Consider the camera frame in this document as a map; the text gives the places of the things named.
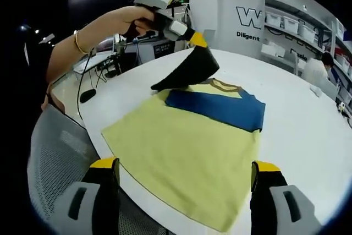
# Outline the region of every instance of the letter w logo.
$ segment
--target letter w logo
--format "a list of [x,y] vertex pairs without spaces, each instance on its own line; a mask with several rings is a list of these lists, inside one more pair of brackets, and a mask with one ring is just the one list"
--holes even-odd
[[262,15],[262,11],[257,13],[253,8],[249,8],[246,11],[243,7],[236,7],[236,9],[242,26],[249,27],[252,24],[253,28],[261,30],[261,21],[259,17]]

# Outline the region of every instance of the white storage box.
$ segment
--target white storage box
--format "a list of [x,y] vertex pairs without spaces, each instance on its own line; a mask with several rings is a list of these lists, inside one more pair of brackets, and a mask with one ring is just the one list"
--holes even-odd
[[281,18],[282,17],[280,15],[276,15],[276,14],[268,12],[268,11],[266,12],[266,22],[270,25],[280,27]]
[[274,46],[263,44],[262,45],[262,53],[270,54],[272,56],[275,56],[276,49],[275,49]]
[[280,45],[277,45],[275,42],[272,41],[269,41],[269,46],[275,48],[275,56],[284,57],[286,52],[285,48],[281,47]]
[[337,29],[336,34],[340,37],[341,40],[343,40],[343,35],[345,30],[343,28],[342,23],[338,19],[336,19],[336,29]]
[[342,97],[343,102],[348,105],[350,104],[350,101],[352,99],[352,96],[350,93],[348,93],[347,89],[344,88],[343,86],[340,89],[339,95]]
[[352,78],[352,65],[348,68],[347,74]]
[[291,31],[294,34],[297,34],[299,22],[297,20],[294,20],[292,18],[288,18],[285,16],[283,18],[284,18],[285,29],[288,31]]
[[344,72],[347,73],[348,68],[350,67],[350,64],[348,63],[348,61],[345,59],[345,57],[341,56],[341,55],[336,55],[336,60],[339,62],[339,64],[341,64],[341,68]]
[[306,25],[299,25],[298,35],[306,39],[308,42],[314,43],[315,31],[308,28]]

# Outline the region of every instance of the table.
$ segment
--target table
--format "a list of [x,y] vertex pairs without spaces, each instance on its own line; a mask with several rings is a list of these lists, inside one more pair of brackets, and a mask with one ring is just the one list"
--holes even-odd
[[[150,86],[168,75],[191,50],[173,53],[116,76],[80,105],[88,134],[102,157],[112,153],[101,130],[152,95]],[[241,85],[266,103],[258,159],[274,163],[288,184],[296,185],[314,204],[322,224],[347,194],[352,174],[352,130],[335,102],[316,97],[310,84],[278,67],[235,53],[212,50],[220,65],[214,77]],[[148,215],[176,234],[216,234],[172,209],[120,168],[124,191]],[[231,234],[250,234],[250,193]]]
[[106,61],[108,59],[108,57],[110,55],[112,55],[113,52],[112,51],[107,51],[107,52],[99,52],[97,53],[95,56],[93,56],[92,58],[89,59],[89,62],[88,62],[88,65],[86,67],[86,64],[87,64],[87,60],[83,60],[81,62],[79,62],[74,68],[73,68],[73,71],[75,73],[78,73],[78,74],[84,74],[86,72],[88,72],[90,69],[94,68],[95,66],[97,66],[98,64]]

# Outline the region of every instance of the gold bracelet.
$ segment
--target gold bracelet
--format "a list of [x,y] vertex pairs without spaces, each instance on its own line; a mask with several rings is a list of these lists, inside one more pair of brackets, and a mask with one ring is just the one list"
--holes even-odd
[[88,54],[87,52],[83,51],[83,50],[81,49],[81,47],[79,47],[79,45],[78,45],[78,40],[77,40],[77,35],[78,35],[78,33],[79,33],[79,30],[75,33],[75,44],[76,44],[76,47],[77,47],[77,49],[79,49],[79,51],[80,51],[81,53],[83,53],[83,54]]

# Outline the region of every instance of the human arm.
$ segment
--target human arm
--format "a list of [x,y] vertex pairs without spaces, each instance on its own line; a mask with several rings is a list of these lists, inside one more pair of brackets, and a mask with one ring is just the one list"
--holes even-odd
[[[154,20],[154,15],[143,7],[124,7],[108,12],[78,32],[78,45],[83,51],[89,52],[105,38],[126,33],[134,21],[137,31],[144,35],[150,28],[139,19]],[[56,44],[50,56],[46,81],[50,83],[56,80],[82,56],[82,52],[76,47],[74,35]]]

